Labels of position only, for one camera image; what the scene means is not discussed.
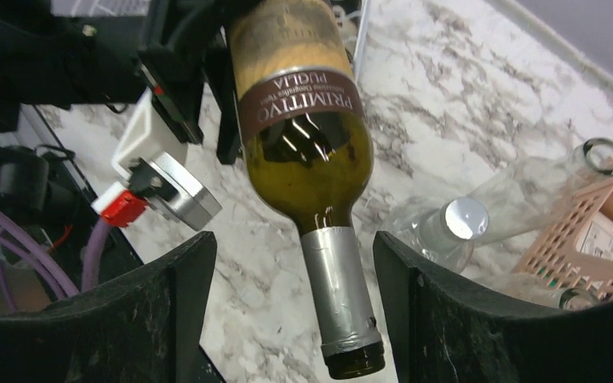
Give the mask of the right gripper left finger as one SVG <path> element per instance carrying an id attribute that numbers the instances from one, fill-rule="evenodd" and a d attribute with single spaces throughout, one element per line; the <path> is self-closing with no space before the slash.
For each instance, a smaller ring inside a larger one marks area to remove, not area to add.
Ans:
<path id="1" fill-rule="evenodd" d="M 0 382 L 215 382 L 200 346 L 217 254 L 203 231 L 42 311 L 0 315 Z"/>

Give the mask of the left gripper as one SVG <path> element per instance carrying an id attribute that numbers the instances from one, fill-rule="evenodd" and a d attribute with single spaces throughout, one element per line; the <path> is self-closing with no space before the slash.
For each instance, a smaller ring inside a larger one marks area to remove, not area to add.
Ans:
<path id="1" fill-rule="evenodd" d="M 241 153 L 229 50 L 221 28 L 227 1 L 152 1 L 137 48 L 152 106 L 176 141 L 202 144 L 200 109 L 210 88 L 221 111 L 216 156 L 232 165 Z"/>

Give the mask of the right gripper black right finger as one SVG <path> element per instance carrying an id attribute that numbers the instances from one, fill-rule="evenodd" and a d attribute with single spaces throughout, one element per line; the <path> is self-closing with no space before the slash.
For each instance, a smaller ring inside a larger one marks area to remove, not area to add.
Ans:
<path id="1" fill-rule="evenodd" d="M 374 266 L 401 382 L 613 382 L 613 302 L 564 311 L 485 288 L 379 231 Z"/>

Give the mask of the green bottle silver neck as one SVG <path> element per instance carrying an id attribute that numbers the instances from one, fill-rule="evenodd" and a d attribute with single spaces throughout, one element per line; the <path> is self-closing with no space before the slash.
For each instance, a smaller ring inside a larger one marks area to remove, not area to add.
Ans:
<path id="1" fill-rule="evenodd" d="M 351 218 L 374 150 L 327 1 L 263 1 L 227 28 L 251 184 L 299 232 L 332 378 L 385 366 Z"/>

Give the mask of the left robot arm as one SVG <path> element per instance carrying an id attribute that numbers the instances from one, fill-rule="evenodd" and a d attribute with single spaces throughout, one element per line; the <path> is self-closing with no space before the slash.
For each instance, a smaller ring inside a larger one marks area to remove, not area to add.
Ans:
<path id="1" fill-rule="evenodd" d="M 22 105 L 148 104 L 180 143 L 201 144 L 200 106 L 209 87 L 221 111 L 221 164 L 240 153 L 231 58 L 221 29 L 233 1 L 151 1 L 146 15 L 56 15 L 49 1 L 0 1 L 0 133 Z"/>

